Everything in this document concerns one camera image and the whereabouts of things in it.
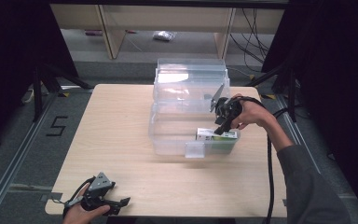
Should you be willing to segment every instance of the stacked plastic box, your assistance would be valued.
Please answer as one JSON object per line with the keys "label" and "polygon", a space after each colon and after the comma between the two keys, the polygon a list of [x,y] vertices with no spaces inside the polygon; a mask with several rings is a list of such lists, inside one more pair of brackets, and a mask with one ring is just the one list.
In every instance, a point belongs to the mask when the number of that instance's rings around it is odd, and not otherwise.
{"label": "stacked plastic box", "polygon": [[196,139],[198,128],[218,127],[210,108],[222,84],[225,88],[221,97],[230,97],[223,60],[158,60],[149,122],[149,137],[157,154],[203,158],[231,152],[238,139],[218,142]]}

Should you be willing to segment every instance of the clear plastic container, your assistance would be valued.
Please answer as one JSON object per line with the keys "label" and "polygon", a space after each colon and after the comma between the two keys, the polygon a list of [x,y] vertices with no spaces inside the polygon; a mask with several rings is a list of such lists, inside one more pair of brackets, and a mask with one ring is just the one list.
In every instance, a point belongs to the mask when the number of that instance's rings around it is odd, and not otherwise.
{"label": "clear plastic container", "polygon": [[216,129],[211,99],[224,84],[220,97],[230,97],[223,60],[159,59],[151,106],[149,137],[159,155],[203,158],[228,154],[240,138],[196,140],[197,129]]}

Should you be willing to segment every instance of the floor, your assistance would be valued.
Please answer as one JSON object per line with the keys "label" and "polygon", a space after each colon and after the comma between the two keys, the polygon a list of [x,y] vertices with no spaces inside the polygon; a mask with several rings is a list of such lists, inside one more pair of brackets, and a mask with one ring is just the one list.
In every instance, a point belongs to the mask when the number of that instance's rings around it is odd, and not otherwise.
{"label": "floor", "polygon": [[[126,34],[124,42],[121,46],[120,53],[117,58],[111,60],[108,58],[105,44],[101,36],[85,35],[82,30],[62,30],[68,49],[71,52],[73,60],[77,65],[79,63],[106,63],[106,64],[122,64],[122,63],[156,63],[158,58],[217,58],[216,48],[214,46],[213,34],[206,33],[176,33],[174,39],[169,42],[153,39],[153,31],[135,31],[134,34]],[[243,47],[246,46],[249,35],[234,34],[234,39]],[[269,46],[273,35],[259,35],[258,39],[265,45]],[[250,50],[258,59],[254,59],[249,55],[244,56],[243,51],[238,48],[233,39],[230,38],[227,48],[227,57],[225,59],[227,68],[231,73],[244,74],[249,78],[251,74],[259,76],[257,72],[260,70],[263,59],[263,50],[259,47],[248,45]],[[269,94],[270,83],[259,85],[259,92]],[[56,96],[45,96],[48,99]],[[46,114],[46,120],[54,119],[61,113],[70,113],[71,118],[75,118],[68,124],[67,131],[71,135],[76,132],[76,125],[81,119],[82,111],[68,112],[68,108],[77,106],[85,108],[90,98],[90,92],[82,92],[72,94],[75,100],[68,102],[64,98],[57,97]],[[270,111],[286,107],[284,95],[277,95],[276,100],[266,99],[263,101]],[[298,121],[291,122],[287,115],[280,118],[280,123],[284,129],[290,133],[291,138],[299,144],[306,145],[310,150],[316,167],[324,176],[327,182],[333,187],[338,196],[347,205],[353,223],[358,223],[358,201],[351,192],[351,187],[346,182],[345,177],[340,172],[334,161],[326,157],[328,148],[326,148],[323,138],[317,132],[317,128],[313,124],[309,114],[305,108],[299,108],[296,111]],[[69,147],[70,139],[57,138],[53,143],[50,139],[36,137],[29,144],[34,148],[50,148],[50,152],[41,156],[38,150],[22,150],[24,144],[23,139],[26,138],[28,132],[34,127],[30,118],[33,115],[32,102],[16,111],[12,121],[2,132],[2,136],[18,136],[10,138],[9,142],[2,142],[0,148],[4,148],[5,152],[0,150],[0,185],[7,185],[7,193],[0,199],[0,223],[60,223],[60,217],[49,216],[44,212],[44,203],[47,195],[51,192],[52,185],[55,181],[54,176],[60,170],[59,165],[62,163],[66,151],[59,151],[55,148],[57,145],[61,147]],[[12,158],[22,158],[22,161],[16,166],[13,164]],[[1,183],[1,178],[7,173],[13,173],[13,176],[7,183]],[[260,218],[237,218],[237,223],[260,223]],[[93,223],[104,223],[105,219],[101,218]],[[284,223],[285,219],[276,218],[273,223]],[[166,223],[164,220],[143,220],[143,223]]]}

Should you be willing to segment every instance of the person's left hand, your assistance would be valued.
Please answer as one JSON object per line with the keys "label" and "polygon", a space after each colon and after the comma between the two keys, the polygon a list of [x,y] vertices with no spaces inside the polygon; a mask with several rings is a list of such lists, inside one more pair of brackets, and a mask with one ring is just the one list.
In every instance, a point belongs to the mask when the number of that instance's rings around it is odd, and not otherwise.
{"label": "person's left hand", "polygon": [[[82,196],[88,187],[89,184],[87,184],[81,191],[79,191],[77,197]],[[66,213],[62,224],[89,224],[94,218],[103,215],[104,213],[108,212],[109,209],[109,205],[104,205],[92,211],[86,211],[83,209],[80,203],[76,203]]]}

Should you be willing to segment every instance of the human hand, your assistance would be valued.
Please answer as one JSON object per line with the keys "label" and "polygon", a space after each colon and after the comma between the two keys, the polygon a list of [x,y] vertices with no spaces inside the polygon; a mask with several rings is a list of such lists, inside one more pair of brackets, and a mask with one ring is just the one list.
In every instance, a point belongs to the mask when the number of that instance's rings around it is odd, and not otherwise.
{"label": "human hand", "polygon": [[269,119],[275,119],[266,108],[250,101],[240,101],[242,112],[231,122],[231,128],[244,129],[248,124],[256,123],[258,126],[265,128]]}
{"label": "human hand", "polygon": [[[89,185],[90,184],[87,184],[81,191],[79,191],[77,197],[82,196],[86,192],[86,189],[89,187]],[[76,203],[66,213],[66,216],[63,219],[62,224],[88,224],[94,218],[108,212],[109,209],[110,209],[109,205],[104,205],[92,211],[86,211],[84,210],[84,208],[81,206],[80,203]]]}

